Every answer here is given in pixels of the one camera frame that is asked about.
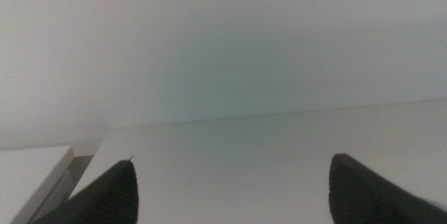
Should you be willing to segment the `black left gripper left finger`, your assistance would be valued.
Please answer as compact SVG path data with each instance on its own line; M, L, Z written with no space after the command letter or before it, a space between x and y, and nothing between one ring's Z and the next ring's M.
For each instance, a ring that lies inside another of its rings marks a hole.
M136 224L138 209L134 165L121 160L34 224Z

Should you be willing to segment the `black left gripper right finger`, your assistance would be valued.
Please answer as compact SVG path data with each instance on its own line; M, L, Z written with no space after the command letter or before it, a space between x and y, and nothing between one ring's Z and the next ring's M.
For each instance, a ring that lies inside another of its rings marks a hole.
M446 224L446 211L400 188L347 154L332 157L329 208L337 224Z

